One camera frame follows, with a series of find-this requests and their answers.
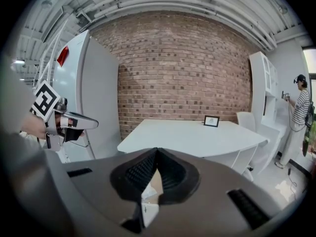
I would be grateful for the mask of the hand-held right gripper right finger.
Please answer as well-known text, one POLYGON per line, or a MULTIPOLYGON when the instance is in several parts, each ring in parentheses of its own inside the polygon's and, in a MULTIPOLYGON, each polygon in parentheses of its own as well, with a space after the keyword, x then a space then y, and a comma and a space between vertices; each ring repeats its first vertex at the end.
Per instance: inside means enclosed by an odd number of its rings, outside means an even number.
POLYGON ((168 152, 195 166, 200 174, 200 184, 185 202, 161 205, 148 226, 148 236, 246 236, 252 229, 228 196, 231 190, 245 192, 269 218, 280 213, 280 206, 267 192, 233 169, 174 150, 168 152))

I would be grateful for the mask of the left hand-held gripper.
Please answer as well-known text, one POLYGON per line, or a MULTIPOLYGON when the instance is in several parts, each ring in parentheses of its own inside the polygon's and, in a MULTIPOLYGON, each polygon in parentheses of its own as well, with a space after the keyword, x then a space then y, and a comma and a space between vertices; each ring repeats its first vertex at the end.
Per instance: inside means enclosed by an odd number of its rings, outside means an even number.
POLYGON ((76 141, 81 137, 83 130, 95 129, 99 122, 73 112, 66 112, 67 99, 52 88, 47 81, 42 81, 34 91, 36 97, 32 105, 35 114, 40 117, 45 124, 45 139, 47 148, 52 151, 60 150, 64 140, 76 141), (58 132, 56 116, 61 117, 61 127, 66 129, 65 137, 58 132))

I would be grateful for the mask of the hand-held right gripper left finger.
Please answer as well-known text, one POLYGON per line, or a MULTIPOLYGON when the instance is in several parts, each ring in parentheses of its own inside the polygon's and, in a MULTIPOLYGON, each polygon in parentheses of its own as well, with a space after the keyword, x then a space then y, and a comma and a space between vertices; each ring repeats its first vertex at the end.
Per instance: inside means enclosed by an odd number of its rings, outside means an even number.
POLYGON ((141 194, 157 167, 157 149, 66 163, 66 205, 77 237, 157 237, 158 221, 145 228, 141 194))

